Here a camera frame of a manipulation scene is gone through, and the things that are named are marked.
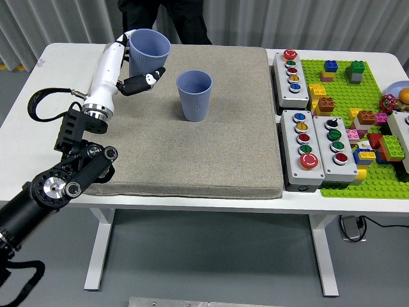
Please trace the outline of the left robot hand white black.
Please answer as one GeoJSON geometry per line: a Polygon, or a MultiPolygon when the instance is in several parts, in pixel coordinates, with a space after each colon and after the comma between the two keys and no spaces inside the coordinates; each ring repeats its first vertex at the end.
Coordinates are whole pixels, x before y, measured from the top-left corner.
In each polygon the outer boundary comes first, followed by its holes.
{"type": "Polygon", "coordinates": [[[91,83],[84,113],[101,120],[114,114],[113,96],[148,91],[166,71],[164,64],[171,43],[152,29],[133,29],[123,33],[101,55],[91,83]]]}

